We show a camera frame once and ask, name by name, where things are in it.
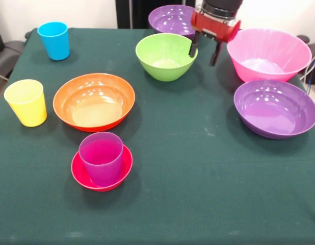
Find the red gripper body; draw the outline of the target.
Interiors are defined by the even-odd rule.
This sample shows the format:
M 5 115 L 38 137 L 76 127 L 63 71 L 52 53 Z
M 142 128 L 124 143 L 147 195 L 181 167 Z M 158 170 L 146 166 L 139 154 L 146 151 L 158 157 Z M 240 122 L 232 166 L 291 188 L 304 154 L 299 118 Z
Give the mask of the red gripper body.
M 219 19 L 197 10 L 192 15 L 191 24 L 196 32 L 226 43 L 233 40 L 241 27 L 241 21 L 236 18 L 231 20 Z

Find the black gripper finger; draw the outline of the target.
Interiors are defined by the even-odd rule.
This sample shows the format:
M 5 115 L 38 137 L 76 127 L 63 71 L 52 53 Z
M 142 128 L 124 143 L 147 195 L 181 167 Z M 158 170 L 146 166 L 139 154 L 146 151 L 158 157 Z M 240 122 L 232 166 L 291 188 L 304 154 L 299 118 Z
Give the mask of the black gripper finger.
M 190 50 L 189 50 L 189 56 L 191 58 L 193 58 L 196 54 L 199 37 L 200 37 L 200 32 L 195 32 L 193 39 L 192 39 L 191 46 L 190 46 Z
M 210 66 L 215 66 L 216 65 L 216 62 L 218 60 L 218 57 L 219 57 L 221 49 L 222 49 L 222 43 L 221 42 L 217 42 L 215 51 L 212 53 L 212 56 L 211 56 L 211 59 L 210 59 Z

